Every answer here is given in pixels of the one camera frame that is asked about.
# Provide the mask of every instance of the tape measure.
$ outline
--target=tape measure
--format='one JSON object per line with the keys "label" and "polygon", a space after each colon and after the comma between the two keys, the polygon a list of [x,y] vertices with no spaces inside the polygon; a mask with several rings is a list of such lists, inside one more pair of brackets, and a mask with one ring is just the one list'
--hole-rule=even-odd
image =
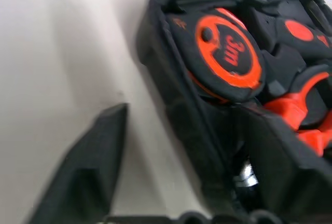
{"label": "tape measure", "polygon": [[183,62],[194,83],[211,97],[244,102],[261,92],[265,67],[244,24],[223,8],[168,15]]}

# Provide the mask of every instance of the white wall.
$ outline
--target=white wall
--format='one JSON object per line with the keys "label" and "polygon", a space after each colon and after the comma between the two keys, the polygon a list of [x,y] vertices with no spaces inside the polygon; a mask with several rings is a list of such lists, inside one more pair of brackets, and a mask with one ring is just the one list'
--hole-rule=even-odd
{"label": "white wall", "polygon": [[73,141],[122,101],[131,104],[130,128],[113,212],[206,213],[134,53],[145,3],[0,0],[0,223],[21,223]]}

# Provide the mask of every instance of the orange logo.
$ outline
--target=orange logo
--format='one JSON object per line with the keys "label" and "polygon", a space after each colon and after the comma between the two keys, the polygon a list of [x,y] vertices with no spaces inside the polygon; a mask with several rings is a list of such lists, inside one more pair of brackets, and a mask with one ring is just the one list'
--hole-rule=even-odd
{"label": "orange logo", "polygon": [[243,43],[235,43],[233,37],[226,37],[227,45],[224,59],[234,66],[238,66],[239,52],[244,52]]}
{"label": "orange logo", "polygon": [[184,21],[182,21],[180,18],[173,18],[173,22],[174,22],[177,26],[183,28],[184,30],[186,29],[187,24],[186,24]]}
{"label": "orange logo", "polygon": [[325,36],[317,36],[317,38],[319,41],[321,41],[323,44],[325,44],[328,47],[328,42]]}

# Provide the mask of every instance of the orange circle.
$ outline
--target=orange circle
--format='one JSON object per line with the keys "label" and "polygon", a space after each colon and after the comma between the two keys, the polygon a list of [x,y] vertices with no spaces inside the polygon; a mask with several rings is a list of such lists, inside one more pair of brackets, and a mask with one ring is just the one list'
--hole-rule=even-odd
{"label": "orange circle", "polygon": [[285,22],[286,28],[288,31],[295,36],[296,38],[302,40],[302,41],[312,41],[313,40],[313,34],[312,32],[305,27],[303,24],[300,24],[293,20],[287,20]]}
{"label": "orange circle", "polygon": [[[220,47],[219,31],[217,28],[218,24],[225,25],[237,32],[249,47],[249,51],[252,56],[252,67],[247,74],[238,75],[230,73],[221,67],[220,64],[214,59],[213,52]],[[213,33],[213,39],[210,42],[204,42],[200,35],[203,28],[206,27],[210,28]],[[258,61],[258,56],[248,38],[234,24],[218,16],[203,17],[200,19],[196,27],[196,42],[206,64],[219,78],[226,81],[230,85],[239,88],[257,88],[259,86],[261,67]]]}

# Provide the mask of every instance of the open tool case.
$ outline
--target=open tool case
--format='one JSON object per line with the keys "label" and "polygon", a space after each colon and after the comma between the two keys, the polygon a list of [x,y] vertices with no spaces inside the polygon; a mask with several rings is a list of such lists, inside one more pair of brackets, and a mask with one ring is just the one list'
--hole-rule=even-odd
{"label": "open tool case", "polygon": [[[300,140],[323,122],[331,126],[331,26],[323,0],[149,1],[139,58],[215,213],[267,209],[287,221],[332,220],[330,145],[317,153]],[[243,55],[249,64],[240,64]],[[251,82],[238,87],[248,74]],[[239,78],[233,86],[218,80],[229,75]],[[296,109],[283,113],[291,94],[305,95],[299,119]],[[247,159],[258,184],[243,188],[235,178]]]}

